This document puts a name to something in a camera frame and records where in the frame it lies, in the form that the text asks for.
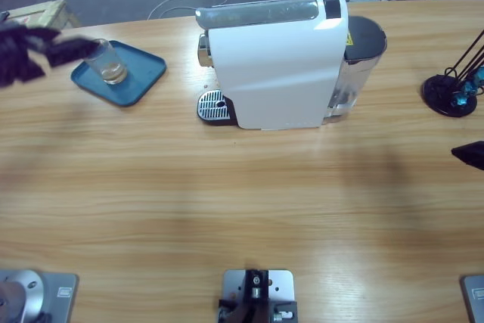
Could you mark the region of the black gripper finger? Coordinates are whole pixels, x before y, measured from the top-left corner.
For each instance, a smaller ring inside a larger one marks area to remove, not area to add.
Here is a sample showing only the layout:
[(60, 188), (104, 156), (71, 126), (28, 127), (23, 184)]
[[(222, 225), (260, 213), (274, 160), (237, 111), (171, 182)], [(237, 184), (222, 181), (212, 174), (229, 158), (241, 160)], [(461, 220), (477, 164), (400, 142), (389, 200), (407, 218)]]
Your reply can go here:
[(483, 155), (484, 141), (475, 141), (451, 149), (453, 155)]
[(483, 154), (467, 151), (452, 151), (452, 155), (468, 166), (484, 170)]

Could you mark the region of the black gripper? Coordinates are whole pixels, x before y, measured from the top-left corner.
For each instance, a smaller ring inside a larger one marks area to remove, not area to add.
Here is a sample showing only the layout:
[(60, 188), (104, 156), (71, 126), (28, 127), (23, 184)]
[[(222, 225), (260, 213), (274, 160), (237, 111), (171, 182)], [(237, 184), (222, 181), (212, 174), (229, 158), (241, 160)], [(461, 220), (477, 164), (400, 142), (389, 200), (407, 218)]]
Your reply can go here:
[[(45, 72), (29, 58), (28, 50), (34, 42), (52, 42), (61, 34), (47, 27), (2, 26), (1, 27), (1, 87), (13, 85), (15, 81), (29, 82), (43, 77)], [(95, 51), (95, 41), (76, 37), (47, 46), (50, 67), (59, 67), (88, 57)]]

